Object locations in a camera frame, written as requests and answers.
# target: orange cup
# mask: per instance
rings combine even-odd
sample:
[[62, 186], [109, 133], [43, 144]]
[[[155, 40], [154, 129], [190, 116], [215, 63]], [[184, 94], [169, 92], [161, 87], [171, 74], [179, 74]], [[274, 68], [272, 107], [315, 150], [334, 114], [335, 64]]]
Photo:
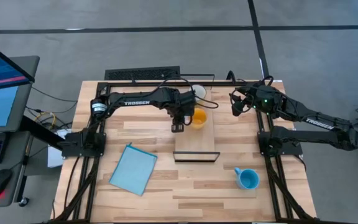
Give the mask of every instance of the orange cup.
[[194, 109], [194, 115], [192, 116], [193, 122], [191, 122], [191, 127], [194, 129], [202, 128], [207, 120], [207, 115], [205, 110], [201, 108]]

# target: wooden table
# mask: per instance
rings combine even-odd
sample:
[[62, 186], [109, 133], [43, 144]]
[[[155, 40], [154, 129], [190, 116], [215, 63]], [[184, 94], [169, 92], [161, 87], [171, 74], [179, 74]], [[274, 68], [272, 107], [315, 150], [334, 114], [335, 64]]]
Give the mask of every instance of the wooden table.
[[[81, 130], [88, 122], [90, 100], [95, 96], [97, 83], [85, 81], [82, 84], [73, 122], [74, 131]], [[282, 82], [275, 82], [273, 86], [284, 91]], [[154, 88], [113, 87], [112, 91], [128, 93]], [[107, 119], [105, 132], [108, 140], [99, 163], [91, 222], [274, 221], [265, 162], [257, 143], [259, 129], [255, 110], [234, 117], [229, 101], [232, 91], [233, 87], [212, 88], [212, 99], [219, 103], [219, 108], [213, 111], [215, 150], [221, 152], [215, 163], [174, 163], [175, 136], [171, 133], [172, 120], [165, 110], [153, 106], [124, 107]], [[275, 125], [293, 128], [292, 122], [282, 119], [276, 119]], [[130, 142], [158, 156], [141, 197], [108, 183], [125, 145]], [[63, 210], [74, 161], [75, 158], [69, 158], [63, 164], [55, 197], [57, 215]], [[307, 213], [315, 216], [305, 168], [294, 156], [282, 156], [282, 161], [289, 191]], [[77, 191], [81, 163], [82, 158], [74, 171], [68, 202]], [[234, 167], [256, 170], [260, 177], [259, 188], [240, 190], [235, 183]], [[85, 215], [87, 195], [86, 192], [83, 196], [80, 218]], [[279, 190], [278, 197], [281, 214], [285, 217]]]

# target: black metal frame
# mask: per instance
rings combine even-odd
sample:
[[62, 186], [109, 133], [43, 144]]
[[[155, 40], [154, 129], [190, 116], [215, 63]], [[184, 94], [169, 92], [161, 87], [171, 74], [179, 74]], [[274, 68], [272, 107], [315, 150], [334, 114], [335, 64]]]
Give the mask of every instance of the black metal frame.
[[[180, 152], [172, 152], [173, 159], [175, 162], [215, 162], [216, 159], [221, 155], [220, 152], [194, 152], [194, 151], [180, 151]], [[177, 159], [175, 155], [216, 155], [215, 159]]]

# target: gray floor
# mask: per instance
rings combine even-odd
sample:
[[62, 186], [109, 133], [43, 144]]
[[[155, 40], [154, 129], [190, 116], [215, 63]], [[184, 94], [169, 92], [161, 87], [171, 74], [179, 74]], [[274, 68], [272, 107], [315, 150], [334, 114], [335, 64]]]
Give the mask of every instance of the gray floor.
[[[357, 0], [257, 0], [262, 26], [358, 25]], [[251, 25], [247, 1], [230, 0], [0, 0], [0, 29]], [[289, 96], [343, 118], [358, 108], [358, 30], [263, 31], [270, 74], [285, 82]], [[75, 99], [83, 80], [103, 79], [109, 68], [180, 65], [185, 73], [228, 70], [260, 79], [252, 31], [120, 34], [0, 34], [6, 55], [39, 55], [35, 86]], [[32, 92], [28, 106], [63, 111], [69, 103]], [[74, 111], [62, 114], [65, 121]], [[298, 129], [313, 129], [296, 124]], [[318, 216], [358, 223], [358, 151], [302, 144]], [[0, 208], [0, 223], [47, 220], [58, 170], [29, 178], [24, 208]]]

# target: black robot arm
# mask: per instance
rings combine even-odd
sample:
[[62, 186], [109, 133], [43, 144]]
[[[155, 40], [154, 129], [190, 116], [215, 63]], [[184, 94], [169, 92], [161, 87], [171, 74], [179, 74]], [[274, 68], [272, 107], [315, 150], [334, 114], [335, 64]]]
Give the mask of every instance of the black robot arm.
[[[351, 151], [358, 149], [358, 132], [350, 121], [335, 118], [308, 109], [303, 103], [287, 97], [278, 89], [259, 82], [247, 82], [236, 88], [231, 96], [232, 112], [234, 116], [255, 108], [274, 118], [283, 118], [287, 121], [303, 121], [328, 131], [292, 131], [281, 126], [274, 126], [270, 130], [269, 144], [280, 148], [284, 142], [317, 142], [330, 144], [338, 149]], [[242, 100], [234, 92], [245, 95]]]
[[[105, 102], [106, 110], [100, 108], [100, 101]], [[101, 99], [91, 101], [92, 115], [96, 119], [110, 117], [116, 109], [122, 106], [152, 105], [158, 109], [166, 109], [172, 119], [172, 132], [183, 132], [185, 116], [193, 116], [196, 104], [195, 94], [192, 91], [180, 93], [176, 88], [158, 88], [151, 92], [139, 93], [111, 93]]]

